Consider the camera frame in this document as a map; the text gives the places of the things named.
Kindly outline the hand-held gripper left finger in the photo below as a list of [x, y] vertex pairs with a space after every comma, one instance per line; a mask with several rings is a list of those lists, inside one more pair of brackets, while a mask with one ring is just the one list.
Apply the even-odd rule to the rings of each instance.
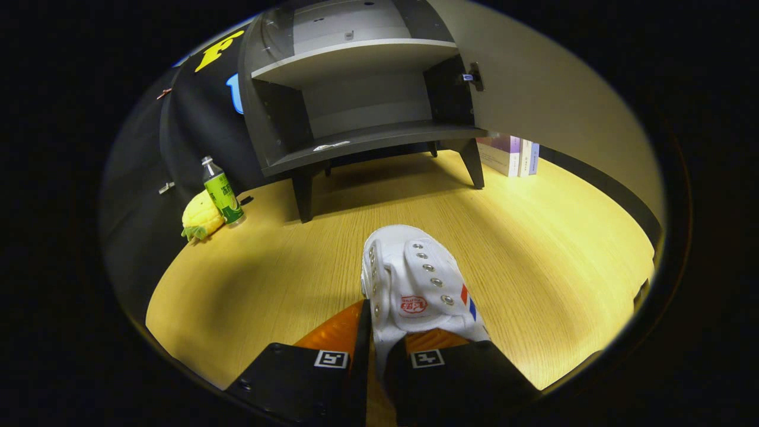
[[370, 337], [363, 299], [292, 345], [270, 343], [225, 394], [273, 426], [364, 426]]

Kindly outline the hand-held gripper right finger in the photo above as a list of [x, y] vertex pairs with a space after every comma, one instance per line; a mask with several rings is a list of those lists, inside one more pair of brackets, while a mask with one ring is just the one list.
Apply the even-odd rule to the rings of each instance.
[[504, 426], [541, 397], [492, 341], [440, 328], [391, 347], [384, 389], [398, 426]]

